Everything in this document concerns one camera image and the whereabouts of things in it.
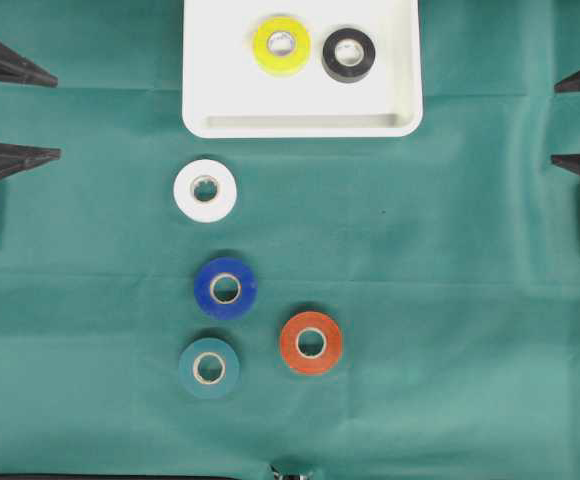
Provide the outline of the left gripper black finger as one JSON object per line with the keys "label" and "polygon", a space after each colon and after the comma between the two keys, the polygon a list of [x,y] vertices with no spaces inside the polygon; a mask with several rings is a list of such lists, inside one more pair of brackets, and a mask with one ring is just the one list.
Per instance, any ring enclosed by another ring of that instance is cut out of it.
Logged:
{"label": "left gripper black finger", "polygon": [[50,161],[59,160],[58,148],[0,143],[0,180],[21,171],[31,170]]}
{"label": "left gripper black finger", "polygon": [[58,78],[0,42],[0,82],[56,88]]}

